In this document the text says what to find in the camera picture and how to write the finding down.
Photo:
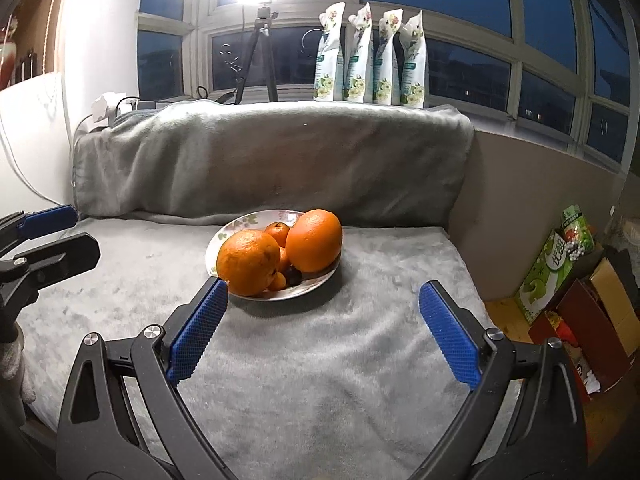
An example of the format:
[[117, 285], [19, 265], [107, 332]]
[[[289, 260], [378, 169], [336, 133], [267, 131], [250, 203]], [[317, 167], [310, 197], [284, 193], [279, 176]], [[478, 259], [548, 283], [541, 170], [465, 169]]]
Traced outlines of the white gloved left hand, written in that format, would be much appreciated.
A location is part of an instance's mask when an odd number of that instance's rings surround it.
[[14, 327], [17, 330], [15, 340], [1, 344], [1, 396], [32, 404], [36, 393], [24, 358], [25, 337], [21, 326], [15, 324]]

